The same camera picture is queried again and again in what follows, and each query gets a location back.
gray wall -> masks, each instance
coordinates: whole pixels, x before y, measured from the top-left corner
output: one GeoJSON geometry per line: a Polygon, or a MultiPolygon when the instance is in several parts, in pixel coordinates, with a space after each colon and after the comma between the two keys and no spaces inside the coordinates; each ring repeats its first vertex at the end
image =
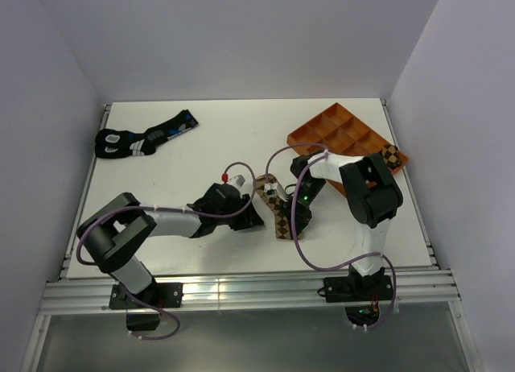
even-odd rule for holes
{"type": "Polygon", "coordinates": [[[440,0],[389,102],[491,371],[515,365],[515,0],[440,0]]]}
{"type": "Polygon", "coordinates": [[[39,0],[0,0],[0,370],[60,269],[101,107],[39,0]]]}
{"type": "Polygon", "coordinates": [[[438,0],[41,0],[106,101],[389,97],[438,0]]]}

orange tray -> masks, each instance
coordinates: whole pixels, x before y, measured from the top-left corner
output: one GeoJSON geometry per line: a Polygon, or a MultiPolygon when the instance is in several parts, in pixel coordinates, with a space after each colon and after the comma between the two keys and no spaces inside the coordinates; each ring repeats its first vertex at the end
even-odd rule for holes
{"type": "MultiPolygon", "coordinates": [[[[381,153],[389,142],[382,138],[370,126],[362,122],[354,114],[336,103],[315,116],[304,125],[288,135],[288,145],[297,143],[321,143],[328,146],[329,151],[339,155],[366,156],[381,153]]],[[[308,155],[320,150],[319,147],[294,147],[299,155],[308,155]]],[[[392,170],[395,175],[406,165],[409,158],[399,151],[402,164],[392,170]]],[[[328,180],[334,188],[345,196],[344,186],[328,180]]]]}

gray floor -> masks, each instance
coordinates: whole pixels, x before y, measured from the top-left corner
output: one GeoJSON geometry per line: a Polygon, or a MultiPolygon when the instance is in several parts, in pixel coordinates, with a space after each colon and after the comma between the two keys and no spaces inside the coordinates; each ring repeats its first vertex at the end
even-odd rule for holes
{"type": "Polygon", "coordinates": [[[56,316],[38,371],[467,370],[447,304],[400,308],[366,334],[341,307],[184,313],[176,337],[151,342],[128,337],[123,315],[56,316]]]}

white table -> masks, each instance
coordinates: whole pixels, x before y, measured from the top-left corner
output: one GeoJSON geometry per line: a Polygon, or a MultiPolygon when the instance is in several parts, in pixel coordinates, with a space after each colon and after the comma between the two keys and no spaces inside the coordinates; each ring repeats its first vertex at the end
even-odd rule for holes
{"type": "MultiPolygon", "coordinates": [[[[117,102],[106,127],[143,132],[149,126],[189,109],[200,125],[162,145],[151,156],[118,160],[98,159],[81,221],[87,219],[121,192],[132,192],[141,202],[184,205],[201,197],[233,161],[244,161],[256,175],[264,173],[269,156],[286,145],[286,136],[310,118],[339,102],[392,142],[381,102],[367,99],[245,100],[117,102]]],[[[295,182],[290,174],[294,151],[285,151],[272,163],[270,172],[283,184],[295,182]]],[[[230,175],[242,174],[250,190],[249,173],[235,167],[230,175]]],[[[431,265],[417,214],[402,172],[395,176],[404,205],[393,219],[385,254],[396,267],[431,265]]],[[[274,217],[257,196],[253,201],[266,227],[253,232],[233,232],[227,226],[200,239],[149,238],[138,258],[154,275],[224,275],[232,273],[305,271],[291,241],[274,236],[274,217]]],[[[347,201],[326,185],[313,203],[313,219],[301,241],[307,257],[328,267],[356,256],[357,223],[347,201]]],[[[84,258],[90,259],[86,250],[84,258]]],[[[75,279],[106,277],[96,267],[80,265],[75,255],[68,269],[75,279]]]]}

checkered object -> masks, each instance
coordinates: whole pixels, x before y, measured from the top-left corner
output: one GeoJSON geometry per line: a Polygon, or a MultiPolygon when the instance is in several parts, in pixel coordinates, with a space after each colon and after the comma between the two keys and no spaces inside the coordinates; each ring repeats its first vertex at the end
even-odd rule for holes
{"type": "MultiPolygon", "coordinates": [[[[268,182],[273,184],[277,183],[277,179],[274,175],[268,175],[268,182]]],[[[291,240],[290,223],[288,218],[282,211],[282,200],[279,197],[268,198],[265,195],[265,176],[259,176],[256,179],[257,194],[263,199],[269,209],[272,210],[275,217],[275,237],[277,239],[288,239],[291,240]]],[[[304,233],[299,234],[299,239],[302,239],[304,233]]]]}
{"type": "Polygon", "coordinates": [[[399,148],[394,145],[386,144],[381,149],[381,154],[389,169],[395,169],[402,164],[401,156],[399,155],[399,148]]]}

